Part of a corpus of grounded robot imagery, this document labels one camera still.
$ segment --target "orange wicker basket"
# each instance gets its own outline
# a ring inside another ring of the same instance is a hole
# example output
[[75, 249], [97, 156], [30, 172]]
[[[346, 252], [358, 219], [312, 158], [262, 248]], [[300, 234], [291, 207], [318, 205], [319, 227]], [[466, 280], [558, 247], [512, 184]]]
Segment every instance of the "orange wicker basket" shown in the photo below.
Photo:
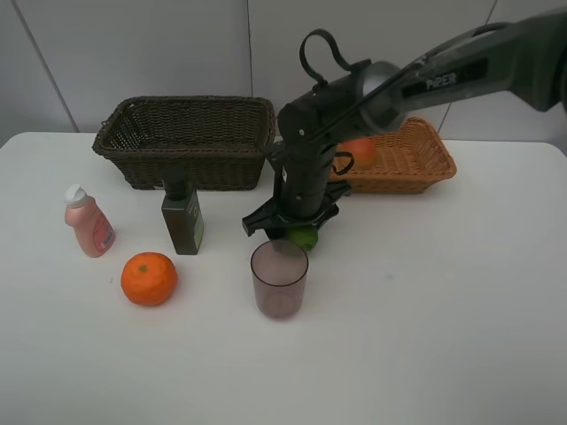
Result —
[[[329, 180], [347, 180], [355, 192], [422, 193], [457, 172], [439, 134], [421, 118], [410, 118], [398, 131], [371, 139], [377, 149], [373, 168], [351, 170], [340, 176], [331, 171]], [[340, 170], [348, 161], [349, 158], [335, 158], [335, 166]]]

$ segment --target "orange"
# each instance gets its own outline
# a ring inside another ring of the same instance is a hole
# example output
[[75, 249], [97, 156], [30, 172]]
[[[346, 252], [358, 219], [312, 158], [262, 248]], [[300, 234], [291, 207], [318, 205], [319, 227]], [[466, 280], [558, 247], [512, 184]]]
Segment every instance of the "orange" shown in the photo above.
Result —
[[351, 140], [341, 143], [339, 151], [351, 152], [354, 158], [353, 170], [368, 170], [376, 164], [376, 145], [370, 138]]
[[132, 303], [159, 305], [174, 293], [177, 272], [165, 255], [143, 252], [128, 260], [120, 281], [124, 295]]

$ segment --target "white wall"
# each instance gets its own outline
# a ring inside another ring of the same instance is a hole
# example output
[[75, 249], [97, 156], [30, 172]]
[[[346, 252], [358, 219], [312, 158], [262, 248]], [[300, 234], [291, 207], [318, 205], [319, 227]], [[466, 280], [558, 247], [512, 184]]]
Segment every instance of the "white wall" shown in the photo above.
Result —
[[[250, 0], [252, 87], [281, 108], [315, 82], [299, 64], [299, 46], [322, 27], [349, 62], [371, 58], [404, 66], [428, 49], [483, 25], [494, 0]], [[307, 42], [313, 68], [332, 81], [345, 74], [319, 37]], [[439, 127], [447, 106], [416, 112]]]
[[[12, 1], [81, 131], [97, 131], [132, 96], [253, 91], [280, 108], [314, 84], [298, 49], [317, 27], [336, 36], [349, 61], [401, 66], [484, 24], [492, 9], [490, 21], [514, 21], [567, 6], [567, 0]], [[23, 131], [74, 131], [24, 28], [11, 0], [0, 0], [0, 145]], [[328, 79], [343, 74], [321, 39], [309, 41], [307, 54]], [[443, 122], [446, 139], [547, 141], [567, 152], [561, 106], [543, 114], [500, 93], [417, 114], [438, 128]]]
[[123, 99], [250, 96], [245, 0], [18, 0], [81, 131]]
[[0, 146], [25, 131], [74, 131], [9, 0], [0, 0]]
[[[517, 21], [565, 6], [567, 0], [499, 0], [490, 20]], [[563, 107], [536, 112], [510, 93], [453, 103], [440, 133], [446, 139], [544, 141], [567, 153]]]

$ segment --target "white bottle cap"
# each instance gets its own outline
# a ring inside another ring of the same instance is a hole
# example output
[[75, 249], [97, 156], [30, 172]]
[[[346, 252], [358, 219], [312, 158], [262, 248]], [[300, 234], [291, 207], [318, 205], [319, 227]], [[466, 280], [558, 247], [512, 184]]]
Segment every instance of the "white bottle cap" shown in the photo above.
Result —
[[81, 185], [74, 184], [65, 192], [65, 203], [70, 206], [81, 206], [87, 202], [87, 192], [81, 189]]

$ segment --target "bottle cap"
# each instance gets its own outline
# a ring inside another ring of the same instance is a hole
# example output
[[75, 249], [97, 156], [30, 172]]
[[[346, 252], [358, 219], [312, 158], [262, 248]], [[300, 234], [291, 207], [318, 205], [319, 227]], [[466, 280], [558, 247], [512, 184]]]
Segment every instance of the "bottle cap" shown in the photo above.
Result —
[[162, 181], [168, 199], [180, 201], [188, 196], [187, 174], [180, 166], [168, 168], [163, 173]]
[[65, 203], [71, 206], [81, 206], [87, 202], [87, 192], [81, 189], [81, 185], [74, 184], [65, 192]]

